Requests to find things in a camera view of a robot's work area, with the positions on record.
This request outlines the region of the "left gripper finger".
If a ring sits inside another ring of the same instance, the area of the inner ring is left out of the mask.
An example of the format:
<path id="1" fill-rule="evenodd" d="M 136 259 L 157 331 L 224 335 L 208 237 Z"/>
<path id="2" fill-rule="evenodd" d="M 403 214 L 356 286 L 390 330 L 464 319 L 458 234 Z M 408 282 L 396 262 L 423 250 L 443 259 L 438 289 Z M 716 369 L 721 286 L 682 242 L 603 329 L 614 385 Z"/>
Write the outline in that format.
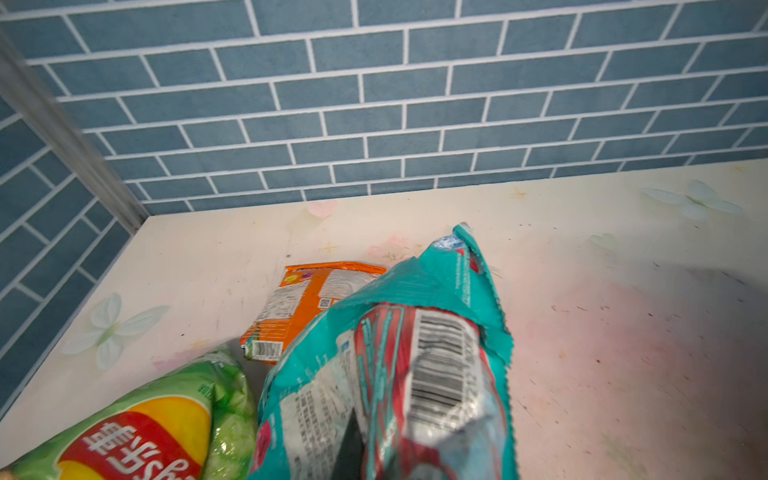
<path id="1" fill-rule="evenodd" d="M 352 413 L 331 473 L 331 480 L 360 480 L 364 442 L 357 416 Z"/>

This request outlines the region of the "teal candy bag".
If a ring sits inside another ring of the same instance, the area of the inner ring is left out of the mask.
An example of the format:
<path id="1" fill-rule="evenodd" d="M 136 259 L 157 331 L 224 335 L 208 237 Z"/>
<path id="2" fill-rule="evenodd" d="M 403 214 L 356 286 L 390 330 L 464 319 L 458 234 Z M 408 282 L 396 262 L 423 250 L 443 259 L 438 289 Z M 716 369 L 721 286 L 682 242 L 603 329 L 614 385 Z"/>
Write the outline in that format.
<path id="1" fill-rule="evenodd" d="M 466 224 L 316 316 L 271 368 L 253 479 L 330 479 L 352 413 L 361 479 L 515 479 L 514 340 Z"/>

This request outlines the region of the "green chips bag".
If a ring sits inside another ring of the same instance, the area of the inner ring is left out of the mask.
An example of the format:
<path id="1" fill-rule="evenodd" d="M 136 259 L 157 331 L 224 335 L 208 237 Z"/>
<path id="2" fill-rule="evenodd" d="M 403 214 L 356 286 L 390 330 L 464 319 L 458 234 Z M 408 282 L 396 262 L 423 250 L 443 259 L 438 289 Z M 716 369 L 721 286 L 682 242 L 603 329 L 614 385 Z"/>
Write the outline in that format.
<path id="1" fill-rule="evenodd" d="M 221 345 L 1 470 L 4 479 L 244 479 L 256 446 L 247 377 Z"/>

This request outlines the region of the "green yellow snack packet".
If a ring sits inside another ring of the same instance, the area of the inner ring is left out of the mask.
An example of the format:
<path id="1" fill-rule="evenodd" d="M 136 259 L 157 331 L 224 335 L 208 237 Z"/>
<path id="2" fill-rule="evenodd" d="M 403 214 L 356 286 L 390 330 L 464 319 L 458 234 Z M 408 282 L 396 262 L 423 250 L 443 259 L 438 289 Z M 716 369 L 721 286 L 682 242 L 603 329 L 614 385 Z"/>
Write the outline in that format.
<path id="1" fill-rule="evenodd" d="M 274 365 L 311 320 L 386 272 L 349 261 L 286 267 L 281 283 L 240 338 L 245 358 Z"/>

